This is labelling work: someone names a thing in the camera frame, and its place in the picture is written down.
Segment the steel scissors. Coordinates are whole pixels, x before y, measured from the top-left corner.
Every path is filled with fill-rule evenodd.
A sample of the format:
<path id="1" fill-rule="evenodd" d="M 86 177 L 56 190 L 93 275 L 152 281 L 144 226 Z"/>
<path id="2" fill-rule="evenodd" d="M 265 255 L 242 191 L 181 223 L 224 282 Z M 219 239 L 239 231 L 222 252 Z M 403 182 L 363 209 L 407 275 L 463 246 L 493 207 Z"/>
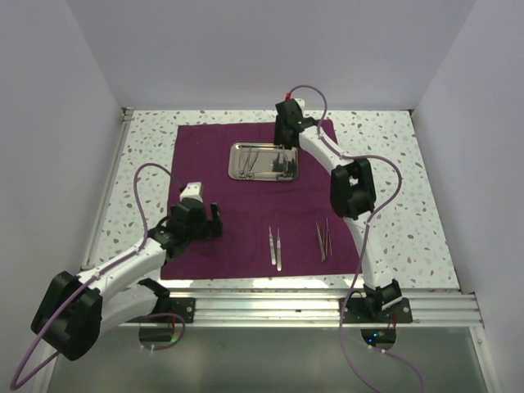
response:
<path id="1" fill-rule="evenodd" d="M 242 150 L 240 159 L 241 161 L 238 164 L 237 177 L 239 179 L 252 180 L 255 178 L 255 164 L 258 160 L 260 152 L 253 150 L 252 147 L 249 147 L 247 150 Z"/>

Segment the steel scalpel handle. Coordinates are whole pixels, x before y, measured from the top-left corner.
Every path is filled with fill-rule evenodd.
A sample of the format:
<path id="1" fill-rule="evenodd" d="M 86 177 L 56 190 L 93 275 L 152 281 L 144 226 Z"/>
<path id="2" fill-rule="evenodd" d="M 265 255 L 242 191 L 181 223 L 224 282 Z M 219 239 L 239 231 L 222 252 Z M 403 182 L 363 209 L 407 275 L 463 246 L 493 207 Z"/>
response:
<path id="1" fill-rule="evenodd" d="M 269 250 L 270 250 L 271 264 L 273 266 L 276 266 L 276 263 L 277 263 L 276 251 L 275 251 L 275 246 L 274 246 L 273 233 L 272 233 L 272 229 L 270 226 L 269 226 Z"/>
<path id="2" fill-rule="evenodd" d="M 276 265 L 277 265 L 277 271 L 281 272 L 282 271 L 282 243 L 281 243 L 279 228 L 277 230 Z"/>

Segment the steel tweezers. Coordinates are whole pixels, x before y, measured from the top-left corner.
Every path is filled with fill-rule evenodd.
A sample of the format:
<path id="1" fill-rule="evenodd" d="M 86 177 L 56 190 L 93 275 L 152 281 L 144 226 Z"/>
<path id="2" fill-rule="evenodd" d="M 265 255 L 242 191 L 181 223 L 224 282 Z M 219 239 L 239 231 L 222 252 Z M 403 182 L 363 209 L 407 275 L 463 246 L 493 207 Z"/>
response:
<path id="1" fill-rule="evenodd" d="M 327 258 L 326 237 L 323 231 L 322 224 L 320 224 L 319 222 L 316 222 L 315 225 L 316 225 L 318 243 L 319 243 L 319 248 L 320 248 L 321 261 L 324 262 Z"/>

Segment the thin steel probe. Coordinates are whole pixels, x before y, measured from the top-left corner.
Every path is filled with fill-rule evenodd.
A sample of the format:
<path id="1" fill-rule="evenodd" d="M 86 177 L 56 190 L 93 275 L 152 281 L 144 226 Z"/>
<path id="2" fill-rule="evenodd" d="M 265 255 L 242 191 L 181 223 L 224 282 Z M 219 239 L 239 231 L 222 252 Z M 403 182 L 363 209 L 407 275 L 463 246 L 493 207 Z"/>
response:
<path id="1" fill-rule="evenodd" d="M 325 220 L 324 247 L 325 247 L 325 255 L 331 256 L 332 255 L 332 242 L 331 242 L 331 233 L 330 233 L 328 218 L 326 218 Z"/>

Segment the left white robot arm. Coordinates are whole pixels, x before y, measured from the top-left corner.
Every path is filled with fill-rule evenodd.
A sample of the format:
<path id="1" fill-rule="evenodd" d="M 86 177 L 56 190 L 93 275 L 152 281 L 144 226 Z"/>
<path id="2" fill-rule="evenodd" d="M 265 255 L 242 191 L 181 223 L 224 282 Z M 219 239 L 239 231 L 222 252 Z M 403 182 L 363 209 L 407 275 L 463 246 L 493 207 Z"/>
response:
<path id="1" fill-rule="evenodd" d="M 68 360 L 77 360 L 98 337 L 132 319 L 168 316 L 168 291 L 151 277 L 194 241 L 221 237 L 219 204 L 185 198 L 147 231 L 127 255 L 73 275 L 55 276 L 38 307 L 31 330 Z"/>

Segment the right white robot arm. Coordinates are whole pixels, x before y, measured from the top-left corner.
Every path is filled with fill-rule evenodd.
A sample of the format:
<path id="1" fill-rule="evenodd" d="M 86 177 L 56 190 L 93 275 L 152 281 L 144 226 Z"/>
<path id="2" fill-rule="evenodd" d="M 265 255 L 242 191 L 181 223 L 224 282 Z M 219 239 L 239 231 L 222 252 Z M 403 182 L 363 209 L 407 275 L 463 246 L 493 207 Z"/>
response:
<path id="1" fill-rule="evenodd" d="M 369 245 L 370 223 L 377 201 L 371 163 L 367 157 L 349 156 L 322 129 L 322 122 L 306 117 L 290 96 L 276 105 L 274 141 L 280 147 L 297 147 L 312 156 L 330 175 L 329 201 L 359 248 L 358 273 L 364 280 L 360 309 L 374 321 L 383 321 L 402 300 L 398 281 Z"/>

